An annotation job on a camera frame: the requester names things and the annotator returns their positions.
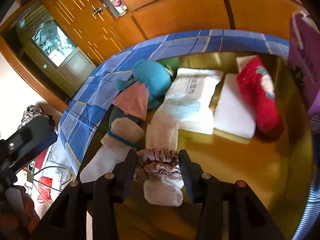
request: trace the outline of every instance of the cabinet door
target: cabinet door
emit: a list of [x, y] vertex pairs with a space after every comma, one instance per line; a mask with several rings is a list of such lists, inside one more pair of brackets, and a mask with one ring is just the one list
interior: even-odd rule
[[[110, 46], [110, 40], [101, 36], [111, 29], [114, 19], [99, 0], [42, 1], [62, 29], [95, 65], [123, 49], [115, 37], [118, 44]], [[100, 13], [94, 14], [98, 7], [101, 8]]]
[[77, 47], [57, 71], [78, 89], [94, 68], [92, 61]]
[[237, 30], [290, 39], [290, 18], [303, 6], [292, 0], [229, 0]]

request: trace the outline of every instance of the pink cloth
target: pink cloth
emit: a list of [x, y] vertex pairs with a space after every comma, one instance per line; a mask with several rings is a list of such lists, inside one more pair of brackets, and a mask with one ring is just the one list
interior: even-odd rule
[[137, 81], [122, 91], [112, 103], [118, 106], [124, 113], [145, 120], [148, 109], [148, 98], [149, 91], [146, 85]]

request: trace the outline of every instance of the purple box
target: purple box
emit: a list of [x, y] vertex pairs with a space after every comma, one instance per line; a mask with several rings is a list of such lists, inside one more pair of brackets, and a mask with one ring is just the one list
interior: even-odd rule
[[320, 34], [309, 16], [297, 14], [290, 23], [288, 65], [303, 95], [308, 116], [315, 122], [312, 126], [317, 126], [313, 128], [318, 130], [320, 129]]

